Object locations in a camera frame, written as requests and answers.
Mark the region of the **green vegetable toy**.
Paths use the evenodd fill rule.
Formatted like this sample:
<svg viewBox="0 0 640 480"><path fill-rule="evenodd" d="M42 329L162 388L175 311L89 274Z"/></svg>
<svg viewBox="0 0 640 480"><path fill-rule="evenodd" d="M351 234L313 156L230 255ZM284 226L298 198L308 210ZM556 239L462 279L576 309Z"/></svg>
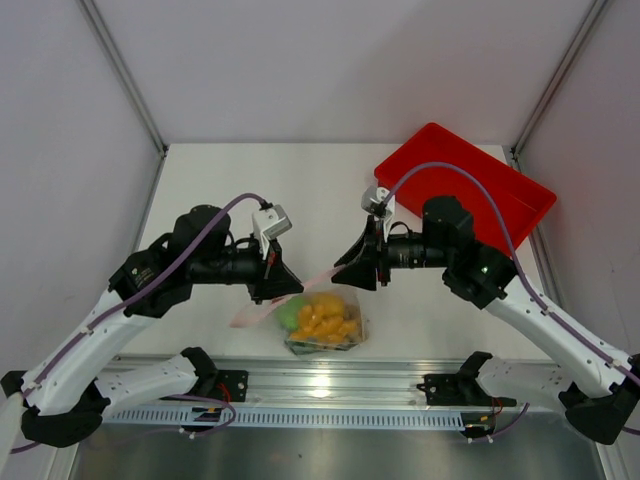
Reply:
<svg viewBox="0 0 640 480"><path fill-rule="evenodd" d="M284 304L280 305L273 314L283 329L287 331L295 331L299 328L298 313L306 305L307 301L304 296L294 296Z"/></svg>

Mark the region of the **clear pink zip top bag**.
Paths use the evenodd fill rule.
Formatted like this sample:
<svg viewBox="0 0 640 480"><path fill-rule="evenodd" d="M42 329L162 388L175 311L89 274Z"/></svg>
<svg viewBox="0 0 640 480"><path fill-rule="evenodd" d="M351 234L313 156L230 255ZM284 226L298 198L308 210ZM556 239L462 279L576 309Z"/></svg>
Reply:
<svg viewBox="0 0 640 480"><path fill-rule="evenodd" d="M368 319L356 290L331 282L340 271L334 267L317 275L298 294L248 304L230 326L244 329L271 322L282 332L284 346L296 356L352 350L368 340Z"/></svg>

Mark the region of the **yellow ginger toy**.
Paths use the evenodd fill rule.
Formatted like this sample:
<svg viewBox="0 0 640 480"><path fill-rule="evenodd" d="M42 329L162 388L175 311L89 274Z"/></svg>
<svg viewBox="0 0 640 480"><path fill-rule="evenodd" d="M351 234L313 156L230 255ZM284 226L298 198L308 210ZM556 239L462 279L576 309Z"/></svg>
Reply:
<svg viewBox="0 0 640 480"><path fill-rule="evenodd" d="M304 297L307 305L298 313L299 328L289 331L289 342L314 348L351 348L364 340L364 323L357 303L329 292Z"/></svg>

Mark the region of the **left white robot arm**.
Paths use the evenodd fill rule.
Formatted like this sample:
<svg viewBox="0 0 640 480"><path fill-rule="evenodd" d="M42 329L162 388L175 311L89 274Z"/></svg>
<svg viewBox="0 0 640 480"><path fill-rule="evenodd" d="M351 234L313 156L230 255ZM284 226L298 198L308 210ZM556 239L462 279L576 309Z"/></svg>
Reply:
<svg viewBox="0 0 640 480"><path fill-rule="evenodd" d="M252 233L243 239L234 239L230 226L227 208L199 205L181 215L172 231L131 254L63 345L38 366L4 375L3 437L21 434L30 446L65 448L140 403L183 395L230 399L217 366L200 347L138 370L103 371L130 340L189 300L196 285L244 285L257 304L302 292L277 240L291 227L281 206L262 203L252 215Z"/></svg>

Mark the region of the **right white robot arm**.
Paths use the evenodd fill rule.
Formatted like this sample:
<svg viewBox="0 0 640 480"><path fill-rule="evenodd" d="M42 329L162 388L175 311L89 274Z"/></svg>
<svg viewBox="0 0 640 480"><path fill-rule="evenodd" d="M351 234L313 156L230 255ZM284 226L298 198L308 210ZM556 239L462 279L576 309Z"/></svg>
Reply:
<svg viewBox="0 0 640 480"><path fill-rule="evenodd" d="M394 269L440 268L458 298L518 330L550 359L525 365L476 351L453 374L419 384L433 406L488 406L500 400L565 416L586 438L613 444L639 403L639 358L592 334L533 287L515 260L476 239L474 219L453 196L427 200L422 229L392 233L394 202L383 188L366 193L365 228L336 262L335 284L374 291Z"/></svg>

